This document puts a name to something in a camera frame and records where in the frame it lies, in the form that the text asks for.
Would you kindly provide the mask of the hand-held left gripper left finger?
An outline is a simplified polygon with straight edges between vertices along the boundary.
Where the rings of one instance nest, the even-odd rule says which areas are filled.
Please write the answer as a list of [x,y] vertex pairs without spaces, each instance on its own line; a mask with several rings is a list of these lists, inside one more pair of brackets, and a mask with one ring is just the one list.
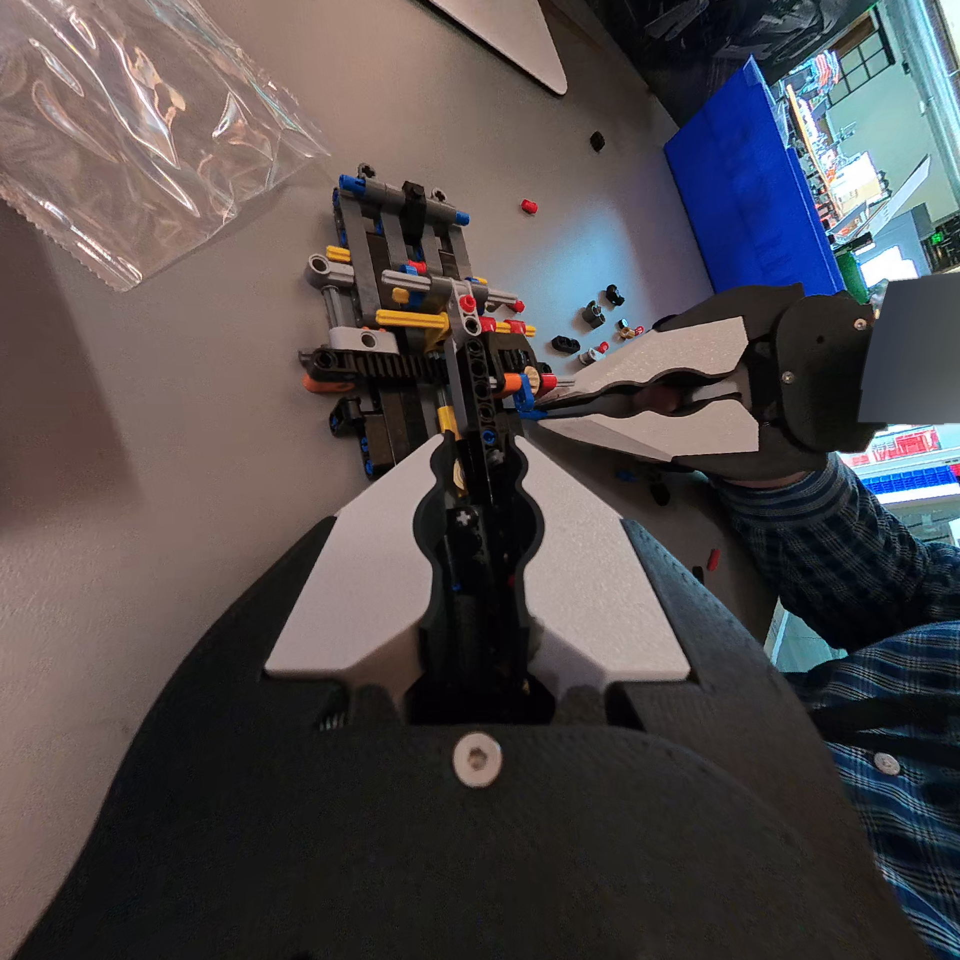
[[402,707],[424,671],[419,625],[433,587],[415,514],[438,484],[432,458],[455,451],[451,434],[429,438],[339,510],[267,658],[270,678],[379,686]]

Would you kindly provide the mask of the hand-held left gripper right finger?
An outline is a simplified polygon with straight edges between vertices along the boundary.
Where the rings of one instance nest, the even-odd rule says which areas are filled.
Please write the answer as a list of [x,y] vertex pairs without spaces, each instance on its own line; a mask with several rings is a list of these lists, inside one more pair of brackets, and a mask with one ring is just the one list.
[[543,533],[523,569],[530,672],[560,701],[572,688],[682,682],[690,663],[621,516],[524,438],[522,491]]

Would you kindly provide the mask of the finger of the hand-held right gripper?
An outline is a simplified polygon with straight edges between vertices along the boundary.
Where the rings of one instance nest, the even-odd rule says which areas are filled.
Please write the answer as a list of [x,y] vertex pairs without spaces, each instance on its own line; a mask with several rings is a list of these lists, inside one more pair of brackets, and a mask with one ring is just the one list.
[[551,400],[592,398],[615,387],[642,387],[674,373],[704,378],[731,374],[748,347],[745,320],[730,317],[673,330],[649,331],[613,354],[558,379]]
[[575,442],[654,462],[760,449],[760,424],[744,407],[702,407],[683,415],[648,410],[626,417],[548,417],[540,426]]

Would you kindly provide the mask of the multicoloured lego assembly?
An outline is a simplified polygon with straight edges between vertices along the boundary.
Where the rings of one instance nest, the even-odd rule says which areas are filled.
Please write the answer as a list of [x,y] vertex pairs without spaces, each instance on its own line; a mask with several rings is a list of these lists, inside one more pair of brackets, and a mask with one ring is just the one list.
[[509,309],[517,296],[474,271],[471,219],[441,192],[390,185],[368,166],[332,193],[335,246],[305,273],[322,295],[326,343],[299,354],[304,386],[336,397],[329,430],[357,444],[371,484],[436,435],[438,484],[414,515],[433,571],[418,625],[421,676],[404,698],[531,713],[543,684],[523,570],[544,521],[522,490],[521,410],[558,385],[535,354],[536,330]]

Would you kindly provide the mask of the person's right forearm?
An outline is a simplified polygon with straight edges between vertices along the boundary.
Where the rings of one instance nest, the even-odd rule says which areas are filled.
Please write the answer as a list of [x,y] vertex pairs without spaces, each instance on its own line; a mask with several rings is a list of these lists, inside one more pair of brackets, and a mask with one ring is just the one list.
[[783,606],[824,642],[958,662],[958,548],[918,540],[836,456],[790,483],[714,487]]

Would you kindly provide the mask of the person's right hand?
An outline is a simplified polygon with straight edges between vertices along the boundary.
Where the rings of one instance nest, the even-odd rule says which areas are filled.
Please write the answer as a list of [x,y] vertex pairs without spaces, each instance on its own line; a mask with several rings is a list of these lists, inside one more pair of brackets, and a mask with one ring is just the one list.
[[807,479],[812,471],[802,470],[778,478],[767,479],[732,479],[727,478],[721,481],[722,484],[730,487],[737,487],[746,490],[755,491],[775,491],[796,485]]

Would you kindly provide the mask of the blue plastic bin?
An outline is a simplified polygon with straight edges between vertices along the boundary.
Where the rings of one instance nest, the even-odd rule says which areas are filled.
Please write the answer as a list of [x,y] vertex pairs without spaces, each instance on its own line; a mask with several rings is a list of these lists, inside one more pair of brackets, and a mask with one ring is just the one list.
[[844,290],[798,155],[785,145],[752,57],[664,153],[715,293],[796,283],[808,295]]

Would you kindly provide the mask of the dark printed poster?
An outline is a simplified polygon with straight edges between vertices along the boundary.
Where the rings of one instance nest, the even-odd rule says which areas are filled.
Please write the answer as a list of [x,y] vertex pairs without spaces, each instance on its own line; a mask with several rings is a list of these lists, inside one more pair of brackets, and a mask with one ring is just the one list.
[[667,114],[684,125],[750,59],[773,85],[869,1],[588,1]]

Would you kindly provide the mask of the blue plaid shirt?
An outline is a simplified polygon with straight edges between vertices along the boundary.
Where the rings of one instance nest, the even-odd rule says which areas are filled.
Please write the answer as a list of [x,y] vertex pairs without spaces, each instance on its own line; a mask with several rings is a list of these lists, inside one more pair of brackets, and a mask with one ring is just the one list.
[[958,958],[959,644],[958,661],[880,649],[786,678],[914,930],[936,958]]

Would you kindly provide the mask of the clear plastic bag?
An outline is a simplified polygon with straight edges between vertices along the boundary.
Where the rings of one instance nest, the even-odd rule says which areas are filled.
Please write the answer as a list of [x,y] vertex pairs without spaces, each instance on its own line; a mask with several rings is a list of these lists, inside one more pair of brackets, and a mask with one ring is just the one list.
[[1,194],[118,292],[330,154],[198,2],[1,4]]

